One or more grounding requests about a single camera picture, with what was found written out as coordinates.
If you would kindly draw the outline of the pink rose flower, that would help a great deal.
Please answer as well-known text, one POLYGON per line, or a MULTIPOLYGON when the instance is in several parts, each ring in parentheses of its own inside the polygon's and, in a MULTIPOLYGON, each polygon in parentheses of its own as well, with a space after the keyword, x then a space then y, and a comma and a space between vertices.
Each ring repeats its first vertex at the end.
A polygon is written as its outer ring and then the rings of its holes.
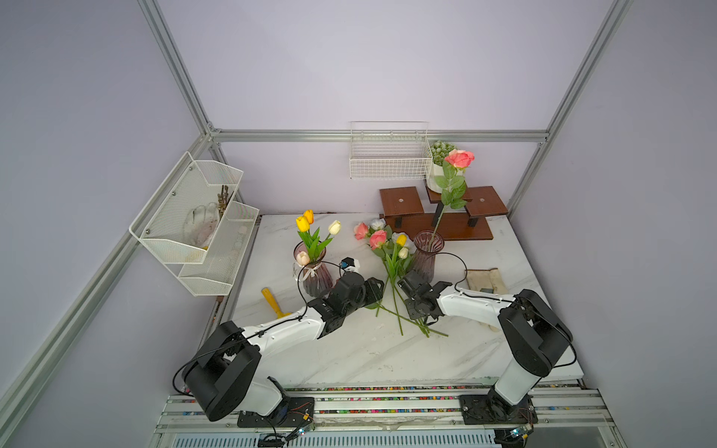
POLYGON ((369 238, 369 245, 372 250, 380 249, 387 242, 387 233, 385 230, 375 231, 369 238))
POLYGON ((441 205, 443 209, 440 211, 433 231, 438 233, 441 221, 446 209, 461 209, 468 203, 463 199, 467 190, 467 182, 465 172, 475 160, 474 154, 468 150, 454 149, 444 159, 444 174, 437 177, 436 182, 443 189, 441 192, 441 205))
POLYGON ((364 222, 358 224, 354 228, 354 236, 358 241, 369 238, 370 234, 371 234, 371 228, 364 222))

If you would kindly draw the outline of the yellow tulip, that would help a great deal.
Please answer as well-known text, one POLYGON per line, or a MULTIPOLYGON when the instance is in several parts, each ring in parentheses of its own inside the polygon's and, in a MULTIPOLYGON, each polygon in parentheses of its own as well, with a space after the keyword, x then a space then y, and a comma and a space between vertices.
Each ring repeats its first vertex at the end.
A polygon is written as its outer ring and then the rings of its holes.
POLYGON ((312 223, 313 220, 306 218, 306 216, 296 218, 298 235, 304 243, 305 252, 308 255, 310 262, 317 259, 317 249, 319 248, 319 243, 317 242, 319 237, 311 232, 312 223))
POLYGON ((391 288, 391 295, 394 304, 394 312, 397 315, 400 334, 403 335, 403 324, 398 309, 398 287, 397 280, 407 270, 411 252, 407 246, 408 237, 404 233, 396 233, 395 239, 385 245, 385 266, 388 271, 388 283, 391 288))

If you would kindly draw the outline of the pale pink tulip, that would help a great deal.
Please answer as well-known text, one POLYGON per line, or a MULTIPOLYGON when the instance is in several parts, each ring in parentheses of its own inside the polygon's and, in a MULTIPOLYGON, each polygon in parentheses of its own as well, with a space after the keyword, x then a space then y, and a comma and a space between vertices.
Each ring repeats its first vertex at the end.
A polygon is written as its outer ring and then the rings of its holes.
POLYGON ((302 250, 295 254, 295 261, 299 266, 304 267, 311 262, 311 258, 306 251, 302 250))

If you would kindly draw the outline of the cream white tulip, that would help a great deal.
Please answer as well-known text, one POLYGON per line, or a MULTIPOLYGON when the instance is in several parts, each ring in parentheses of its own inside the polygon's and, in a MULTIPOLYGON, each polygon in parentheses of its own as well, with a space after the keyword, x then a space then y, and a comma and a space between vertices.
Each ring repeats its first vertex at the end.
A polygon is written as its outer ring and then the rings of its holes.
POLYGON ((332 242, 334 237, 340 233, 342 229, 342 224, 339 220, 334 220, 332 224, 328 227, 328 235, 327 237, 319 242, 319 246, 317 247, 317 253, 321 255, 321 253, 326 249, 326 247, 332 242))

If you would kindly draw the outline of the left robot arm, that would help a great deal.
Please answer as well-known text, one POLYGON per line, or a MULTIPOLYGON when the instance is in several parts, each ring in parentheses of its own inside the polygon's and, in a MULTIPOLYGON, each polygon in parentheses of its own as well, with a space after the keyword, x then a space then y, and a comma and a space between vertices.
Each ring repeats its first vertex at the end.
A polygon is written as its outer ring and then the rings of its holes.
POLYGON ((322 296, 286 317, 246 328, 221 324, 177 372, 211 422, 236 409, 283 419, 289 396, 273 377, 255 378, 261 362, 336 332, 351 314, 378 304, 385 288, 375 277, 343 274, 322 296))

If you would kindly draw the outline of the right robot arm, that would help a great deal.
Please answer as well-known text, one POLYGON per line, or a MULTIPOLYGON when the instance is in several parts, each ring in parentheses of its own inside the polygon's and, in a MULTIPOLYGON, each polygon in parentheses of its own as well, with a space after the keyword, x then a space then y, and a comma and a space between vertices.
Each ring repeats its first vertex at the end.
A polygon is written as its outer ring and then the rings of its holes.
POLYGON ((499 329, 513 359, 487 399, 508 409, 520 405, 528 392, 556 368, 572 349, 573 336, 543 298, 531 289, 496 295, 462 290, 449 282, 433 285, 410 272, 398 282, 412 319, 462 317, 499 329))

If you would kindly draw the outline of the tall purple ribbed glass vase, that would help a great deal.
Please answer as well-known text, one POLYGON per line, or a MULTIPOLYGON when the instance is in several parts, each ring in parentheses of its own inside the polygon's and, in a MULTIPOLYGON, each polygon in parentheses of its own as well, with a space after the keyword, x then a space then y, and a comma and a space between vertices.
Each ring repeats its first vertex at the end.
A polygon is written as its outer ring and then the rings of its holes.
POLYGON ((416 251, 411 271, 425 282, 431 283, 435 272, 435 259, 443 251, 444 238, 434 231, 420 231, 414 239, 416 251))

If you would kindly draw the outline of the brown wooden tiered stand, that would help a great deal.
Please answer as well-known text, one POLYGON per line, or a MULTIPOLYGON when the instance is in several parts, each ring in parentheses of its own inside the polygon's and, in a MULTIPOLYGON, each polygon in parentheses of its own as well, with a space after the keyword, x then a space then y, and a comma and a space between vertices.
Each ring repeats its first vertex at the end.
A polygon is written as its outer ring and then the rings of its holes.
POLYGON ((428 200, 436 208, 426 212, 417 187, 379 190, 383 213, 381 218, 394 231, 402 231, 414 238, 420 231, 433 230, 446 241, 492 240, 488 218, 505 216, 508 208, 491 186, 467 188, 463 200, 467 203, 458 211, 443 205, 441 196, 426 188, 428 200))

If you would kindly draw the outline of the potted green plant white pot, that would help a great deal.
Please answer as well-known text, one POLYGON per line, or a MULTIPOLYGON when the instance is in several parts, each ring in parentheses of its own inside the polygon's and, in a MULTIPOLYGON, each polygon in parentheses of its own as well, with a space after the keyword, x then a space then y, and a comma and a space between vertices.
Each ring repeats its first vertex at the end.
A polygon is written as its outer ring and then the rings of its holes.
POLYGON ((437 140, 429 145, 429 149, 431 150, 432 165, 429 170, 427 186, 432 192, 441 193, 443 189, 438 185, 436 179, 444 174, 444 159, 450 152, 456 149, 456 146, 451 143, 437 140))

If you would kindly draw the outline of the items in mesh shelf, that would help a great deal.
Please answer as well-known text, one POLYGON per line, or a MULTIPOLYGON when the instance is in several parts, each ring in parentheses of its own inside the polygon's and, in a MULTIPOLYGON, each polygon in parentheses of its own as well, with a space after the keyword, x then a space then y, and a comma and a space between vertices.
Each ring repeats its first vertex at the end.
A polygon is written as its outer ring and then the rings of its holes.
POLYGON ((192 209, 183 224, 182 242, 189 246, 207 249, 231 199, 233 199, 233 191, 229 186, 223 185, 216 202, 192 209))

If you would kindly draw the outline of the white mesh two-tier shelf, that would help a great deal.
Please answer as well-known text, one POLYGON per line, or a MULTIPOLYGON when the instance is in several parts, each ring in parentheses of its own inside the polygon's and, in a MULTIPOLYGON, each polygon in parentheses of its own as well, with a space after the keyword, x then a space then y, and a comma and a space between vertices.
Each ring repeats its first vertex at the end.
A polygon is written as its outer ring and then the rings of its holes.
POLYGON ((185 153, 129 233, 194 297, 231 292, 260 211, 240 199, 243 172, 185 153))

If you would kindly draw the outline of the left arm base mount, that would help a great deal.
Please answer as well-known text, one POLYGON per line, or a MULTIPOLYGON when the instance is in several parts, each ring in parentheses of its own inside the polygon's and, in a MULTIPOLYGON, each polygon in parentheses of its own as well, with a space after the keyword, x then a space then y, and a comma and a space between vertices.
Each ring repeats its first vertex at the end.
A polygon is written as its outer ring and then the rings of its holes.
POLYGON ((237 408, 237 427, 299 427, 313 420, 315 408, 315 398, 289 395, 276 378, 268 376, 251 383, 237 408))

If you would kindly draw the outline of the aluminium frame back rail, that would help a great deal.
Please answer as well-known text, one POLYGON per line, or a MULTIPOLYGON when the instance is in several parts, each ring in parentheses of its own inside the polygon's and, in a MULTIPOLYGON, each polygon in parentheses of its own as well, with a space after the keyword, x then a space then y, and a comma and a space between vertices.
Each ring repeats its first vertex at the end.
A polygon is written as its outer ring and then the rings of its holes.
POLYGON ((209 138, 220 143, 284 142, 336 143, 354 138, 378 140, 427 137, 429 140, 457 142, 518 142, 541 143, 547 140, 545 130, 214 130, 209 138))

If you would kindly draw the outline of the aluminium frame post left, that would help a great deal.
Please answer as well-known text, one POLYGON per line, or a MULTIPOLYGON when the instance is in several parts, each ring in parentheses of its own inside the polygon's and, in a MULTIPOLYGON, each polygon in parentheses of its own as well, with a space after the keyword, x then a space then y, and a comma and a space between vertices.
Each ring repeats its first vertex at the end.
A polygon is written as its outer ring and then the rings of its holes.
POLYGON ((155 0, 137 1, 142 13, 149 25, 149 29, 155 38, 164 60, 179 87, 190 115, 201 134, 213 134, 215 132, 207 112, 202 104, 199 94, 192 82, 190 73, 181 57, 179 47, 172 36, 161 6, 155 0))

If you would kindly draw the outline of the aluminium frame post right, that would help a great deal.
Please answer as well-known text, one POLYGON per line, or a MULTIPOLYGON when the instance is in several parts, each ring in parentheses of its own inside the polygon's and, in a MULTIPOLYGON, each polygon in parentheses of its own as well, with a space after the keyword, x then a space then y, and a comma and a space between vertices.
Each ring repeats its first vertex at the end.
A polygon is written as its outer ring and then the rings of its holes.
POLYGON ((614 0, 610 5, 606 16, 604 17, 595 37, 593 38, 586 55, 582 59, 574 77, 562 100, 560 101, 554 116, 546 128, 547 137, 541 141, 524 171, 520 181, 518 182, 513 196, 508 203, 508 217, 511 218, 521 205, 528 188, 534 181, 544 161, 552 149, 554 143, 558 139, 559 133, 568 120, 569 115, 576 106, 581 94, 586 88, 590 78, 594 74, 601 57, 605 54, 612 38, 618 31, 621 23, 627 16, 632 1, 614 0))

